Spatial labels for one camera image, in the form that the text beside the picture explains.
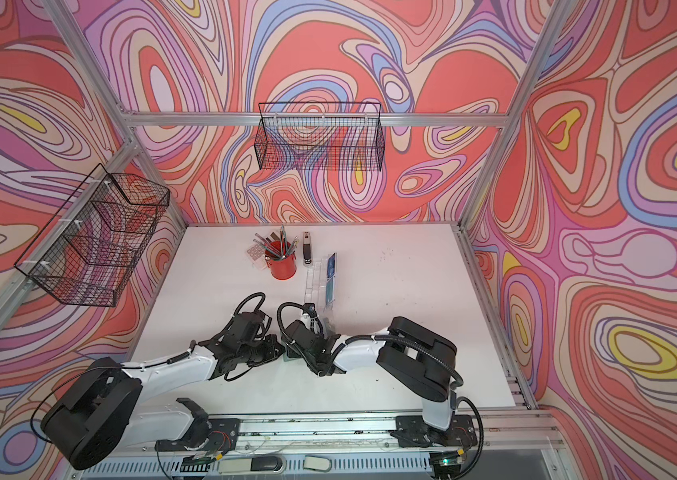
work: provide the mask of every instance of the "red bucket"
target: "red bucket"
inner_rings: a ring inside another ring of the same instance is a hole
[[[281,245],[282,240],[272,242],[272,246],[274,247],[275,251],[284,252],[291,246],[290,242],[288,242],[286,248],[280,250]],[[295,275],[295,250],[283,260],[277,260],[275,256],[267,255],[266,264],[269,267],[269,270],[272,272],[272,276],[274,276],[277,280],[287,280],[288,278]]]

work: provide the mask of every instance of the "robotic arm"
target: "robotic arm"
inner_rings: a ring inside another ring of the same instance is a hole
[[[261,300],[253,312],[239,312],[257,296]],[[318,376],[378,364],[422,398],[423,420],[432,432],[444,435],[449,429],[456,408],[455,388],[461,384],[453,370],[456,347],[452,342],[404,317],[395,317],[387,329],[362,336],[326,336],[322,326],[314,332],[301,320],[284,328],[286,306],[307,312],[319,323],[314,305],[286,302],[277,311],[282,346],[274,334],[268,334],[272,319],[259,310],[263,299],[263,293],[249,296],[221,332],[210,340],[192,341],[178,355],[123,364],[109,357],[96,360],[53,405],[40,427],[78,470],[96,465],[117,446],[171,440],[186,450],[199,450],[209,442],[211,428],[208,415],[195,402],[178,398],[170,406],[140,404],[183,385],[226,378],[239,363],[253,368],[286,352],[303,358]]]

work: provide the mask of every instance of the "wire mesh basket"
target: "wire mesh basket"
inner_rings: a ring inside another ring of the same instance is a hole
[[[381,170],[384,130],[376,102],[258,104],[254,149],[262,170]]]
[[[170,201],[166,187],[133,174],[107,172],[95,188],[28,272],[14,264],[67,305],[117,305]]]

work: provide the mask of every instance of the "purple circle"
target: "purple circle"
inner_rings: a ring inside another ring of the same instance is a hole
[[[19,432],[5,445],[5,460],[19,466],[29,460],[37,446],[37,438],[31,432]]]

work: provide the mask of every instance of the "white table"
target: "white table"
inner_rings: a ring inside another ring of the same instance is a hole
[[[275,316],[282,302],[303,302],[306,268],[298,248],[296,274],[276,280],[250,263],[245,249],[254,233],[271,226],[190,227],[168,271],[133,353],[134,361],[185,350],[190,340],[220,331],[237,304],[262,291],[262,310]],[[478,407],[514,406],[485,318],[472,288],[451,226],[290,226],[288,238],[312,234],[314,258],[336,252],[332,322],[356,335],[389,326],[405,316],[448,338],[459,349],[460,395]],[[252,310],[252,300],[245,310]],[[287,326],[298,310],[286,308]],[[279,334],[276,320],[270,332]],[[248,367],[239,365],[234,376]],[[198,382],[152,398],[147,404],[190,397],[212,414],[391,411],[419,409],[421,400],[380,366],[318,378],[302,360],[276,360],[234,382]]]

